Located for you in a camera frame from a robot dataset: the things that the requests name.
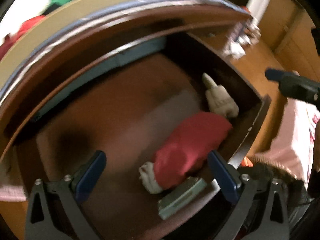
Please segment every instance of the rolled beige cloth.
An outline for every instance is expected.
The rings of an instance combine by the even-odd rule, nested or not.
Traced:
[[[202,75],[202,81],[207,88],[205,96],[210,112],[219,114],[225,118],[235,118],[239,114],[239,107],[222,85],[217,85],[206,73]]]

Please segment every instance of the screw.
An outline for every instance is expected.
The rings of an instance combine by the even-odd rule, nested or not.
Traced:
[[[280,180],[280,179],[275,179],[275,178],[274,178],[274,179],[272,180],[272,183],[273,183],[273,184],[275,184],[275,185],[278,185],[278,184],[280,184],[280,183],[281,183],[281,180]]]
[[[68,175],[64,176],[64,181],[68,182],[70,180],[71,180],[71,175],[68,174]]]
[[[35,184],[40,185],[42,183],[42,179],[36,179]]]
[[[248,181],[248,180],[250,179],[249,175],[246,174],[246,173],[242,174],[242,175],[241,175],[241,178],[242,178],[242,180],[244,180],[244,181]]]

